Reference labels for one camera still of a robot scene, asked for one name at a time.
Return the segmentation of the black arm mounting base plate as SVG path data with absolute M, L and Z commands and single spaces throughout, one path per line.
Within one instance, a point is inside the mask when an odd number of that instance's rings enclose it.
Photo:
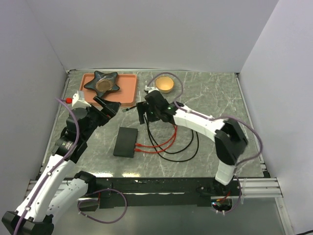
M 81 198 L 95 199 L 101 209 L 139 206 L 210 207 L 213 197 L 239 196 L 238 181 L 227 186 L 212 177 L 198 178 L 97 178 Z

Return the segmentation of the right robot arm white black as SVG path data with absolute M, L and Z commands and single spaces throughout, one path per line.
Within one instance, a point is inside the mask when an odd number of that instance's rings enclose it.
M 136 104 L 141 124 L 145 122 L 145 118 L 150 122 L 161 120 L 189 128 L 215 143 L 219 165 L 215 175 L 214 191 L 219 195 L 225 195 L 230 191 L 235 165 L 248 145 L 238 121 L 229 117 L 213 118 L 194 111 L 185 104 L 175 101 L 170 103 L 157 90 L 147 93 L 144 99 Z

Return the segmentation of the black network switch box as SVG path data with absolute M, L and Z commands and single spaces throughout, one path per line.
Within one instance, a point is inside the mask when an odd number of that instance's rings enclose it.
M 137 135 L 138 130 L 136 128 L 120 127 L 113 155 L 116 157 L 133 158 Z

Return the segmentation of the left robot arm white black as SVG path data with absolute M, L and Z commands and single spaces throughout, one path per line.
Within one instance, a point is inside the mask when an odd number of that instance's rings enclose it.
M 73 109 L 60 138 L 56 141 L 48 163 L 34 188 L 14 210 L 7 211 L 2 223 L 12 235 L 50 235 L 63 214 L 80 197 L 91 197 L 97 191 L 96 177 L 78 172 L 70 184 L 57 193 L 66 175 L 74 168 L 87 148 L 87 141 L 97 129 L 118 112 L 120 102 L 94 97 L 102 109 L 85 103 Z

